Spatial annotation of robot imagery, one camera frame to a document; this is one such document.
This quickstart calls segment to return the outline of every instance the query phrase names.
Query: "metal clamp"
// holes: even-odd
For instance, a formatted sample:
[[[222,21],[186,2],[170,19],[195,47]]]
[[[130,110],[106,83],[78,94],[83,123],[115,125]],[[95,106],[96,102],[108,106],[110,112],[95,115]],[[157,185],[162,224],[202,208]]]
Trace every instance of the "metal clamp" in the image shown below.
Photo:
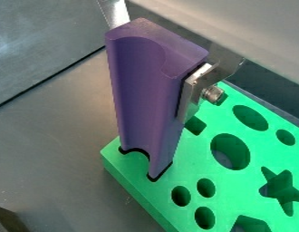
[[[209,63],[186,79],[177,117],[186,123],[201,109],[203,100],[218,103],[225,91],[215,85],[243,66],[246,59],[217,43],[210,50]]]

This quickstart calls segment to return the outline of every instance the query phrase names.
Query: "purple block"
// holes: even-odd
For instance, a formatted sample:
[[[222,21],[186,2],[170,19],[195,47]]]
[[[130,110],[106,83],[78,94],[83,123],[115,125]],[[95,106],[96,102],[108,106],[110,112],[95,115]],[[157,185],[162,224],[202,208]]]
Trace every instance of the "purple block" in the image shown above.
[[[107,32],[107,52],[122,149],[150,154],[150,178],[173,164],[185,124],[181,88],[209,51],[145,18]]]

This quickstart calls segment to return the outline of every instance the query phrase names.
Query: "green foam board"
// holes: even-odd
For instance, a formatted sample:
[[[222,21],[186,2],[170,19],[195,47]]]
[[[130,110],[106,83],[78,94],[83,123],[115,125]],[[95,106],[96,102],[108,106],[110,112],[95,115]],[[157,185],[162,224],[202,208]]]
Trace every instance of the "green foam board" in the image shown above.
[[[298,232],[299,128],[219,86],[229,97],[203,103],[157,182],[149,158],[123,155],[119,138],[102,151],[106,169],[166,231]]]

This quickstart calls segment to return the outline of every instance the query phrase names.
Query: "round hole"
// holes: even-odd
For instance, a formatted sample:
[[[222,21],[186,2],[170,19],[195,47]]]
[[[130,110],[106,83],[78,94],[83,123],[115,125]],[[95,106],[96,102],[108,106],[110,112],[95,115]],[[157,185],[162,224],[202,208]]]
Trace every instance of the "round hole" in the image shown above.
[[[219,134],[213,139],[213,154],[227,169],[246,169],[251,162],[251,152],[243,140],[231,134]]]
[[[211,229],[215,226],[215,214],[209,207],[198,208],[195,212],[195,220],[201,228]]]
[[[266,131],[269,129],[269,122],[263,115],[253,108],[245,105],[237,105],[233,108],[235,116],[241,122],[250,128],[258,131]]]
[[[215,184],[210,179],[201,179],[198,182],[198,190],[206,198],[215,195]]]
[[[183,186],[177,186],[173,191],[173,199],[181,207],[187,206],[191,201],[191,193],[189,189]]]
[[[279,141],[289,146],[295,144],[295,137],[287,130],[278,130],[277,132]]]

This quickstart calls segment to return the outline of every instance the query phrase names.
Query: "star-shaped hole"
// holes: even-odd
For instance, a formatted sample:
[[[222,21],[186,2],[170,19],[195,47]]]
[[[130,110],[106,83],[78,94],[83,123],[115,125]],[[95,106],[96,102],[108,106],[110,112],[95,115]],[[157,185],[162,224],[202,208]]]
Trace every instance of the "star-shaped hole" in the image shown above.
[[[293,203],[299,202],[299,190],[293,185],[293,173],[289,170],[277,175],[269,168],[262,168],[267,178],[267,184],[261,188],[261,194],[266,198],[275,198],[285,213],[294,214]]]

